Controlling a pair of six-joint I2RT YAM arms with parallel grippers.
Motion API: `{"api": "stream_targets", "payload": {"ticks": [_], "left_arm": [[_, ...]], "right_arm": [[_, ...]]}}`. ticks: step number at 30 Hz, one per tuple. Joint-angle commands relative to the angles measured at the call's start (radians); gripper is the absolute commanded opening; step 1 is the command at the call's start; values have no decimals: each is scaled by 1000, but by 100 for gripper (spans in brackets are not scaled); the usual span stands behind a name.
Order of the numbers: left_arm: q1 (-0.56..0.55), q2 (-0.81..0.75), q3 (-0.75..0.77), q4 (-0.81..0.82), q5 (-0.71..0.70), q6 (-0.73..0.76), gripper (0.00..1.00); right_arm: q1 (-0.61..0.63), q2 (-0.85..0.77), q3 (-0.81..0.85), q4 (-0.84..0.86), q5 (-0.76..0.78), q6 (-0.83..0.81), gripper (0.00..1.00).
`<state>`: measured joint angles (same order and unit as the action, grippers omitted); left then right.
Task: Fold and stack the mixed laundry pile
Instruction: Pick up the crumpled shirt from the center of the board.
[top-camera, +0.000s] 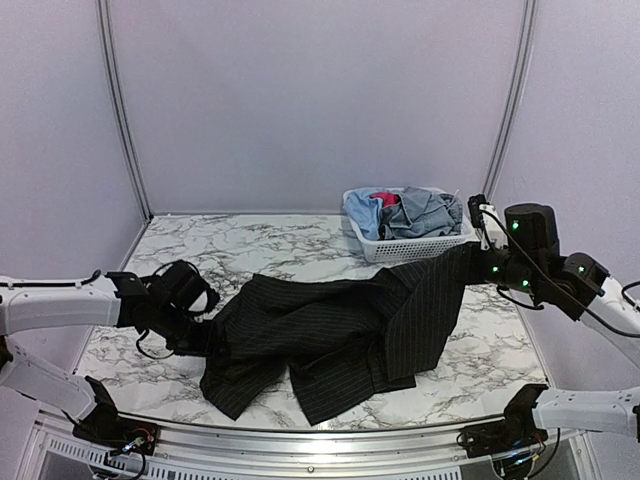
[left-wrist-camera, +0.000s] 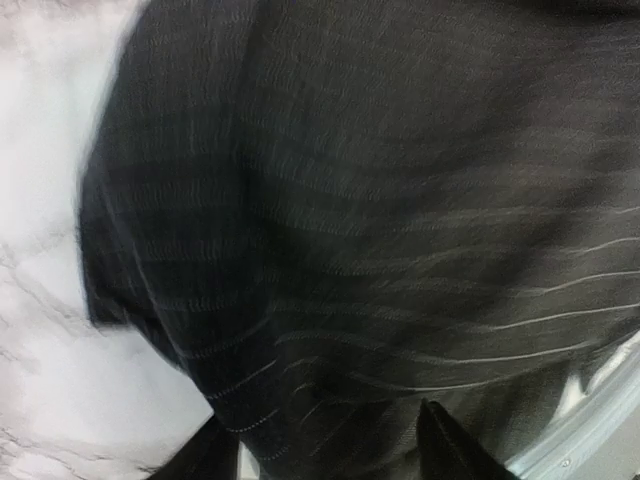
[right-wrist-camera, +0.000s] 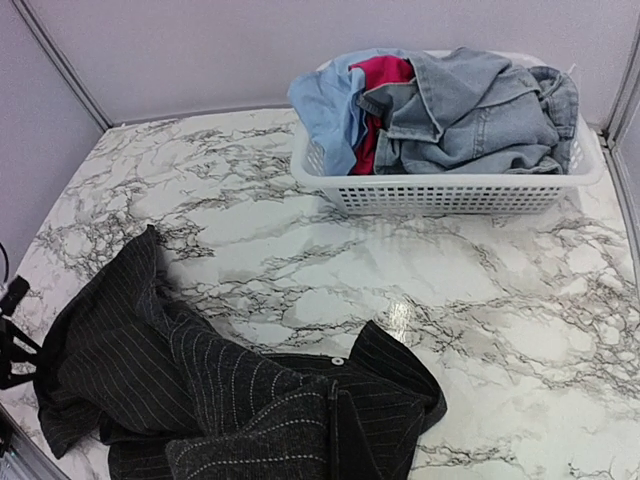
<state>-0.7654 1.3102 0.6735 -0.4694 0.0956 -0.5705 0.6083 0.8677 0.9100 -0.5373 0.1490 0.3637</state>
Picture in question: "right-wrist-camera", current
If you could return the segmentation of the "black pinstriped shirt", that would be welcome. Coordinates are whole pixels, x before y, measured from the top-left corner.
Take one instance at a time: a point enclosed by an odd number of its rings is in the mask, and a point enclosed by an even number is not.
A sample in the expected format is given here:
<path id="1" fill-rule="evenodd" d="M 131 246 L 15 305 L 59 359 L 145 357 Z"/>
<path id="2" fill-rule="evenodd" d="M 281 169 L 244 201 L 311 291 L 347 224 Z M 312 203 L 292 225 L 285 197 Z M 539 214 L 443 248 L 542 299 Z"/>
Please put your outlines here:
<path id="1" fill-rule="evenodd" d="M 62 310 L 33 388 L 56 457 L 97 433 L 115 479 L 404 479 L 446 413 L 374 322 L 347 357 L 261 354 L 160 294 L 148 227 Z"/>

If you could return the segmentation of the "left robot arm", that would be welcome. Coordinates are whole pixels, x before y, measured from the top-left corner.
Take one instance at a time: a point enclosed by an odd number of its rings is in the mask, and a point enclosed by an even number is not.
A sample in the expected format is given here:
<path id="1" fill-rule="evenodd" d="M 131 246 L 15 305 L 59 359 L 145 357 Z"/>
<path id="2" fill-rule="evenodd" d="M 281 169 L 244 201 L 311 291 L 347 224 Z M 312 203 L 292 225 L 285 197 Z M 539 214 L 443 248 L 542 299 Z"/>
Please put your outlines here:
<path id="1" fill-rule="evenodd" d="M 32 381 L 36 376 L 41 347 L 12 321 L 12 317 L 30 289 L 21 276 L 9 280 L 9 256 L 1 245 L 5 287 L 1 296 L 1 389 L 8 390 Z"/>

